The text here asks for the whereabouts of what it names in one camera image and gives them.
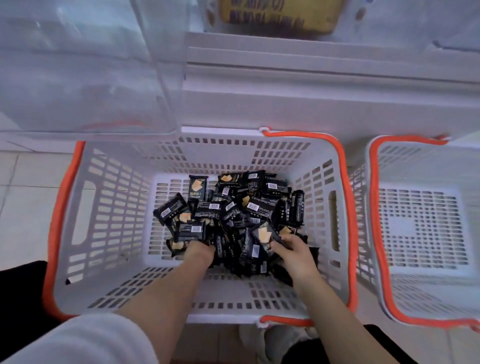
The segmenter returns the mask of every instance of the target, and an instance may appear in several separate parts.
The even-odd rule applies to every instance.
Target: tiled floor
[[[69,154],[0,152],[0,270],[47,258],[51,213]],[[88,221],[88,211],[81,214]],[[373,294],[359,286],[357,316],[378,325],[420,364],[470,364],[480,358],[480,334],[468,329],[444,331],[394,323]],[[254,363],[234,325],[187,325],[175,359]]]

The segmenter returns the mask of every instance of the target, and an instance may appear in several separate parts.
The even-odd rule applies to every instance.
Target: white sleeve
[[[152,343],[129,319],[116,314],[72,318],[3,364],[157,364]]]

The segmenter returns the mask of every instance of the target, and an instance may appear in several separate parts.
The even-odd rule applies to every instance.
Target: forearm
[[[170,362],[207,267],[202,261],[184,261],[116,311],[145,332],[159,363]]]
[[[295,286],[332,364],[390,364],[397,361],[370,335],[318,275]]]

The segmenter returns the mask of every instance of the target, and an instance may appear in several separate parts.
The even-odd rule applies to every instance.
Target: finger
[[[282,244],[277,243],[277,242],[271,242],[270,246],[272,247],[272,250],[277,253],[280,257],[283,258],[283,260],[286,259],[287,255],[290,253],[290,250],[288,250],[286,247],[284,247]]]
[[[302,246],[305,245],[303,240],[300,239],[300,237],[298,237],[297,235],[294,235],[294,234],[283,235],[283,236],[281,236],[281,238],[283,239],[284,242],[287,243],[287,246],[292,248],[292,250],[301,249]]]

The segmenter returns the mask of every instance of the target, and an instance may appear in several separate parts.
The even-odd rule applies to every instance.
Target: white plastic basket
[[[318,268],[355,310],[357,226],[340,143],[319,133],[185,127],[173,142],[79,142],[53,214],[45,307],[62,319],[121,307],[181,263],[165,245],[170,234],[154,208],[177,192],[186,198],[189,174],[208,174],[212,186],[225,171],[259,169],[304,190],[304,230],[320,248]],[[86,223],[84,216],[90,216]],[[273,277],[239,279],[221,268],[208,271],[188,318],[268,321],[312,324],[292,288]]]
[[[380,136],[350,176],[357,275],[384,312],[449,328],[480,319],[480,150]]]

